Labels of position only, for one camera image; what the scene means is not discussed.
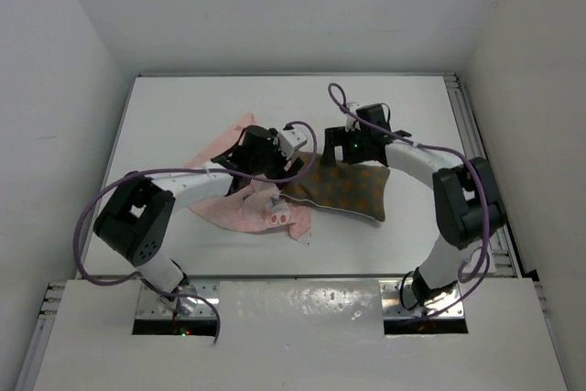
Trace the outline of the pink cartoon pillowcase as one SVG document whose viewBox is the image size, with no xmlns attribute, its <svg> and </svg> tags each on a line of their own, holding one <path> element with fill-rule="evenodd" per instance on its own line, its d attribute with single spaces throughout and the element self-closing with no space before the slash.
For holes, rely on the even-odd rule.
<svg viewBox="0 0 586 391">
<path fill-rule="evenodd" d="M 218 156 L 236 143 L 242 131 L 254 123 L 253 114 L 243 114 L 186 166 L 196 168 Z M 231 196 L 201 201 L 191 205 L 190 209 L 202 219 L 228 231 L 253 234 L 274 232 L 284 227 L 292 239 L 304 245 L 310 243 L 311 209 L 280 199 L 274 184 L 254 180 Z"/>
</svg>

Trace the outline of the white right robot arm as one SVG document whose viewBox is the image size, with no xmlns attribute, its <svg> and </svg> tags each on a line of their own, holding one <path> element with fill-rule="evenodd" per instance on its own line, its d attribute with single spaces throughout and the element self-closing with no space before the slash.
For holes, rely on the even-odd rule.
<svg viewBox="0 0 586 391">
<path fill-rule="evenodd" d="M 433 192 L 439 236 L 412 275 L 417 305 L 464 280 L 471 244 L 482 244 L 472 273 L 487 267 L 490 238 L 507 222 L 490 163 L 482 157 L 468 159 L 451 148 L 419 144 L 405 131 L 391 131 L 380 104 L 341 109 L 346 123 L 325 129 L 322 164 L 335 165 L 334 150 L 339 147 L 345 164 L 375 161 L 408 174 Z"/>
</svg>

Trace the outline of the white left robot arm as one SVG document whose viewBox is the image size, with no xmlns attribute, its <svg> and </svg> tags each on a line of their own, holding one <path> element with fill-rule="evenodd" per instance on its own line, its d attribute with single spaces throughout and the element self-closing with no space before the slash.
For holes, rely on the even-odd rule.
<svg viewBox="0 0 586 391">
<path fill-rule="evenodd" d="M 295 154 L 308 142 L 286 125 L 244 128 L 236 142 L 196 168 L 164 172 L 159 178 L 128 177 L 110 196 L 93 232 L 168 300 L 187 291 L 189 281 L 162 249 L 171 214 L 197 202 L 227 197 L 254 177 L 288 183 L 302 170 Z"/>
</svg>

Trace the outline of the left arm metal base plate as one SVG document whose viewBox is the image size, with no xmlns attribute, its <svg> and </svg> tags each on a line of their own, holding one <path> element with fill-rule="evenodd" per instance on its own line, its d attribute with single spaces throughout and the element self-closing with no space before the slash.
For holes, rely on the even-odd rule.
<svg viewBox="0 0 586 391">
<path fill-rule="evenodd" d="M 184 320 L 214 320 L 216 316 L 211 305 L 219 306 L 219 287 L 207 282 L 194 282 L 188 291 L 200 299 L 189 297 L 167 300 L 151 289 L 141 287 L 136 303 L 136 318 L 138 320 L 170 320 L 176 313 L 178 318 Z"/>
</svg>

